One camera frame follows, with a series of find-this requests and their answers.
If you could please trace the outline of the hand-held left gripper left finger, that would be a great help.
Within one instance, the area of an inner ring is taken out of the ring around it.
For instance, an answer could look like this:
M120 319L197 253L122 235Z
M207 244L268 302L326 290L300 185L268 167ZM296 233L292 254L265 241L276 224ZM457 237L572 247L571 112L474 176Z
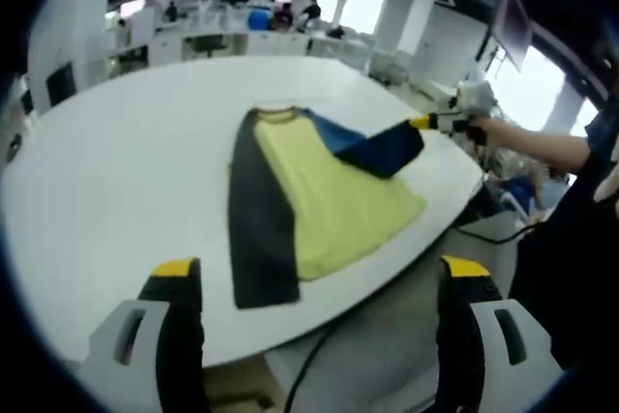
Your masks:
M89 338L79 381L108 412L207 412L200 260L159 265Z

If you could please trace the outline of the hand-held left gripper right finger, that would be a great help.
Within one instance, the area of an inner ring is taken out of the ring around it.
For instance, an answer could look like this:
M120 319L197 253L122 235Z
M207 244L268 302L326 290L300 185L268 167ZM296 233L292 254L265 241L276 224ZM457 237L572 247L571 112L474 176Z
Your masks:
M478 262L441 257L436 412L526 412L556 381L545 328Z

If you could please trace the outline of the person's right hand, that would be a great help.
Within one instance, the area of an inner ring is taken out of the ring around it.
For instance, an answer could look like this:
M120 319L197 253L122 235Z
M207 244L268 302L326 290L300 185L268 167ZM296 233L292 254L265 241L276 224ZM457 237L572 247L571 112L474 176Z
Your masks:
M500 119L488 117L476 119L473 125L486 134L491 145L505 149L512 147L516 128L511 124Z

